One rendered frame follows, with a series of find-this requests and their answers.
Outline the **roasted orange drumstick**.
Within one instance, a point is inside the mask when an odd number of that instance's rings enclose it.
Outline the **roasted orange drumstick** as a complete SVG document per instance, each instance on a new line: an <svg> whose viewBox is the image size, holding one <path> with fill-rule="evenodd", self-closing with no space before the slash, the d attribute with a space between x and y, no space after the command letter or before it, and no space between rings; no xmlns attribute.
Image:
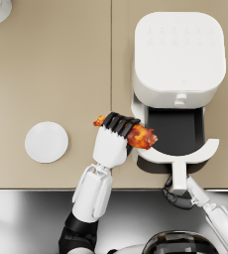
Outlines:
<svg viewBox="0 0 228 254"><path fill-rule="evenodd" d="M142 126L139 119L116 112L111 112L107 117L99 115L93 125L103 126L124 137L131 147L149 150L158 141L154 130Z"/></svg>

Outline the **air fryer drawer with handle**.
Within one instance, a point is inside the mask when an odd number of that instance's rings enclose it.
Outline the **air fryer drawer with handle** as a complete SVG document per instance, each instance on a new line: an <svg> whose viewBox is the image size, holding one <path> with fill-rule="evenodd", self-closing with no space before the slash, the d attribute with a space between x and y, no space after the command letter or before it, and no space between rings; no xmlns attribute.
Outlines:
<svg viewBox="0 0 228 254"><path fill-rule="evenodd" d="M133 95L133 114L158 141L149 150L134 148L132 158L143 171L170 174L170 192L182 195L187 190L186 175L200 170L216 153L219 140L204 137L204 108L171 109L144 105Z"/></svg>

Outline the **pale air fryer body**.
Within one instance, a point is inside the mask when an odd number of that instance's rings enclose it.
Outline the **pale air fryer body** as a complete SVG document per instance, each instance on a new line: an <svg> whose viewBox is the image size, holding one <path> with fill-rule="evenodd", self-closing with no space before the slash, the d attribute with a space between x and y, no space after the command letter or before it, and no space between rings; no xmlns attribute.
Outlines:
<svg viewBox="0 0 228 254"><path fill-rule="evenodd" d="M226 73L219 23L199 12L155 12L135 29L133 89L153 108L208 104Z"/></svg>

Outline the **dark round robot body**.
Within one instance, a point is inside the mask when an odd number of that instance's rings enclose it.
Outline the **dark round robot body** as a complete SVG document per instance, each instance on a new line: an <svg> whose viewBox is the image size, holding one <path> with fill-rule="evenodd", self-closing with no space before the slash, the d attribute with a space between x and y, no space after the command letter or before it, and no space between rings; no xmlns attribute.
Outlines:
<svg viewBox="0 0 228 254"><path fill-rule="evenodd" d="M190 231L165 231L155 234L145 245L134 245L107 254L219 254L204 236Z"/></svg>

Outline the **round white plate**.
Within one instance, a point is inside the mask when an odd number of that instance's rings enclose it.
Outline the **round white plate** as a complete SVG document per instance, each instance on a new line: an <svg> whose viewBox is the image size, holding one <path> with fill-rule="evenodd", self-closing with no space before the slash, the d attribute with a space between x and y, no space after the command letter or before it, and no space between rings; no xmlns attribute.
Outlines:
<svg viewBox="0 0 228 254"><path fill-rule="evenodd" d="M68 136L57 123L45 121L33 126L25 138L25 150L38 163L52 163L63 156Z"/></svg>

